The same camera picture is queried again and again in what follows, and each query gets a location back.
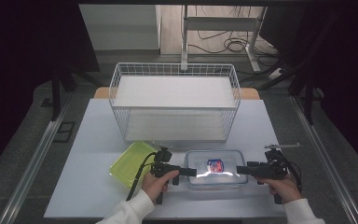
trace white cloth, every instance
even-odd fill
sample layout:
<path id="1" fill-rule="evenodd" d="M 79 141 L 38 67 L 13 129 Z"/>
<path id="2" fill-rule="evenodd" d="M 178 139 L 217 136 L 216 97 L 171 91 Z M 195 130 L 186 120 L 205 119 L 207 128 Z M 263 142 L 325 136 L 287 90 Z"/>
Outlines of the white cloth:
<path id="1" fill-rule="evenodd" d="M 141 224 L 142 220 L 155 208 L 150 198 L 143 190 L 128 202 L 119 203 L 110 215 L 97 224 Z M 307 199 L 300 199 L 283 205 L 288 224 L 324 224 L 317 218 Z"/>
<path id="2" fill-rule="evenodd" d="M 97 224 L 137 224 L 154 210 L 155 205 L 149 196 L 140 189 L 138 194 L 127 202 L 119 203 L 110 215 Z"/>
<path id="3" fill-rule="evenodd" d="M 289 224 L 324 224 L 324 220 L 317 218 L 310 208 L 307 199 L 299 199 L 283 205 Z"/>

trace metal rail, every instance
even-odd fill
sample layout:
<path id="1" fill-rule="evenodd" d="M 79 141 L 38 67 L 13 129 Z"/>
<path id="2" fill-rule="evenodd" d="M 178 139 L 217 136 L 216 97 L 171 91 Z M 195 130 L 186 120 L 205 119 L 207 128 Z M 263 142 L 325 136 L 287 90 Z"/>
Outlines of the metal rail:
<path id="1" fill-rule="evenodd" d="M 299 102 L 299 100 L 293 96 L 291 96 L 290 99 L 296 108 L 298 117 L 300 118 L 301 123 L 303 124 L 304 129 L 307 132 L 310 141 L 312 142 L 313 148 L 315 149 L 315 152 L 319 157 L 319 160 L 321 161 L 322 167 L 324 168 L 327 177 L 330 180 L 331 185 L 333 186 L 333 189 L 336 192 L 336 195 L 338 196 L 338 199 L 345 210 L 345 213 L 347 214 L 351 223 L 357 224 L 358 208 L 354 199 L 351 196 L 350 191 L 348 190 L 345 183 L 341 179 L 336 167 L 331 161 L 327 153 L 327 150 L 324 148 L 324 144 L 322 143 L 322 140 L 319 138 L 319 135 L 317 134 L 313 125 L 309 125 L 306 117 L 304 116 L 303 113 L 304 108 L 301 102 Z"/>
<path id="2" fill-rule="evenodd" d="M 15 221 L 17 214 L 20 212 L 23 202 L 28 194 L 29 189 L 34 183 L 34 179 L 39 171 L 40 166 L 42 165 L 43 160 L 45 159 L 48 149 L 53 141 L 54 135 L 60 127 L 63 116 L 66 113 L 67 107 L 71 100 L 71 95 L 67 96 L 64 99 L 64 104 L 62 111 L 55 121 L 51 121 L 48 124 L 48 127 L 45 130 L 33 157 L 28 163 L 27 168 L 25 169 L 22 177 L 19 181 L 19 184 L 15 188 L 13 194 L 11 195 L 6 208 L 4 209 L 1 217 L 0 224 L 11 224 Z"/>

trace yellow-green lid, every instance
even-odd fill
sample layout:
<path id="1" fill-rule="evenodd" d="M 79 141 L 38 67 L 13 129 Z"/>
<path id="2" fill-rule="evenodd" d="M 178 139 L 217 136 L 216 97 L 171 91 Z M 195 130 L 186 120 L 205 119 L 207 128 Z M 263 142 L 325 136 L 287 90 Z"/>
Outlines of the yellow-green lid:
<path id="1" fill-rule="evenodd" d="M 157 150 L 146 142 L 138 141 L 132 143 L 110 167 L 110 175 L 114 176 L 121 183 L 130 188 L 142 162 L 147 155 L 152 152 L 157 152 Z M 146 164 L 153 161 L 154 156 L 151 156 Z M 146 166 L 143 169 L 141 176 L 144 176 L 149 170 L 150 166 Z"/>

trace clear plastic container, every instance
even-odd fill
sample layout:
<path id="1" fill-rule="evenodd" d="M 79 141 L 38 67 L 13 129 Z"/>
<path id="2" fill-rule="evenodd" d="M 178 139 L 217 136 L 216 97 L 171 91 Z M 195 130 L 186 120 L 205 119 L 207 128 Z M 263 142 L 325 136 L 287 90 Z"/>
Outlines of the clear plastic container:
<path id="1" fill-rule="evenodd" d="M 247 175 L 237 174 L 245 164 L 238 150 L 192 150 L 186 153 L 185 166 L 197 169 L 187 178 L 191 189 L 232 189 L 247 183 Z"/>

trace colorful object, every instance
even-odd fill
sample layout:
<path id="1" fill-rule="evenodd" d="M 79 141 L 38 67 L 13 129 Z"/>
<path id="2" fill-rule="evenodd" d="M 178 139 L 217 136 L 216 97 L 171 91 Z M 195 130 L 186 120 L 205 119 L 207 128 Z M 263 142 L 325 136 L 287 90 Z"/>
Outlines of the colorful object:
<path id="1" fill-rule="evenodd" d="M 208 171 L 211 173 L 222 173 L 225 171 L 225 165 L 221 160 L 208 160 Z"/>

